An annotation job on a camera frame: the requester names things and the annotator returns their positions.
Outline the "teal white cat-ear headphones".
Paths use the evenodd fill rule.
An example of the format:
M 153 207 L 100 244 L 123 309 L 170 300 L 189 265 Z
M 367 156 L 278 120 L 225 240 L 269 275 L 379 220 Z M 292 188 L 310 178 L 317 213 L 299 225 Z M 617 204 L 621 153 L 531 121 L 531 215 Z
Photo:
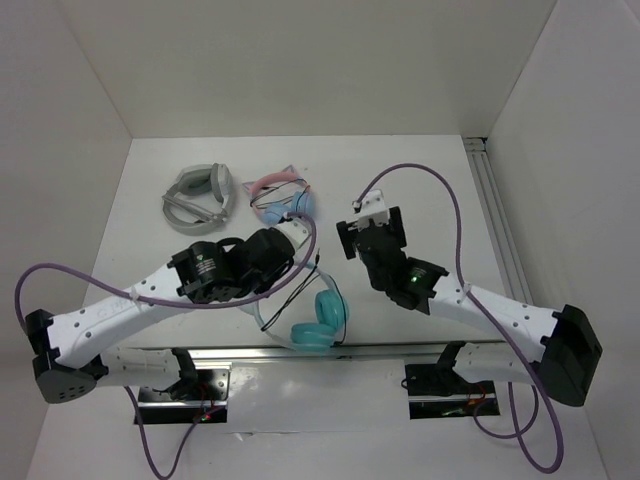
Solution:
M 320 255 L 317 254 L 313 261 L 305 264 L 305 268 L 309 271 L 308 275 L 268 320 L 262 317 L 258 302 L 240 307 L 243 313 L 254 319 L 259 330 L 280 347 L 297 352 L 320 354 L 334 346 L 342 345 L 346 340 L 350 317 L 349 306 L 335 279 L 319 268 L 319 259 Z M 326 288 L 314 297 L 315 320 L 292 325 L 288 338 L 272 333 L 272 326 L 284 310 L 316 279 L 321 279 Z

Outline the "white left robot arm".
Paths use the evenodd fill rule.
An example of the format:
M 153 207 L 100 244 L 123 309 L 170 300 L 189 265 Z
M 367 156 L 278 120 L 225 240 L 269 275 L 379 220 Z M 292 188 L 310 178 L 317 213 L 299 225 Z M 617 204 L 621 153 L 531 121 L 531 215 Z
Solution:
M 123 349 L 120 342 L 180 313 L 245 305 L 270 291 L 309 235 L 294 221 L 246 240 L 199 241 L 122 294 L 67 314 L 30 313 L 26 333 L 44 400 L 61 404 L 112 385 L 189 397 L 203 379 L 187 350 Z

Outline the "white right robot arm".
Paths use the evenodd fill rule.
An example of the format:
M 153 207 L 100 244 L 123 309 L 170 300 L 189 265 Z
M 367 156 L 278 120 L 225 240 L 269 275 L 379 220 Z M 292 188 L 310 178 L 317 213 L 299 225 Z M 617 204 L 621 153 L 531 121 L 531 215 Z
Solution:
M 360 213 L 353 221 L 337 223 L 336 229 L 346 258 L 359 258 L 371 287 L 399 307 L 514 341 L 511 352 L 463 341 L 449 344 L 436 369 L 441 388 L 457 392 L 485 380 L 539 383 L 561 404 L 585 403 L 603 349 L 581 309 L 527 305 L 463 284 L 445 268 L 407 256 L 397 207 Z

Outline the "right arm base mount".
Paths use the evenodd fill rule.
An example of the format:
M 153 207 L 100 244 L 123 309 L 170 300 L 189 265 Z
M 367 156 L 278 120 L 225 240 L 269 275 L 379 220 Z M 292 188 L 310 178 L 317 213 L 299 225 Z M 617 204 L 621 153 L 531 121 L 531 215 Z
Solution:
M 408 394 L 411 420 L 500 414 L 493 382 L 469 383 L 454 372 L 454 356 L 463 346 L 464 342 L 451 342 L 435 363 L 405 365 L 401 387 Z

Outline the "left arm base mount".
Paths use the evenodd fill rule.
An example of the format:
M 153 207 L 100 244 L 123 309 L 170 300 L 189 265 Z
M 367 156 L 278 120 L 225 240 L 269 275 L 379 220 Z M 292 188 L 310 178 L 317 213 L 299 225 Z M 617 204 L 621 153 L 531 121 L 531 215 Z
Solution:
M 198 420 L 201 424 L 227 422 L 231 366 L 214 363 L 197 367 L 186 349 L 174 348 L 178 381 L 160 390 L 141 387 L 137 405 L 145 425 L 180 425 Z

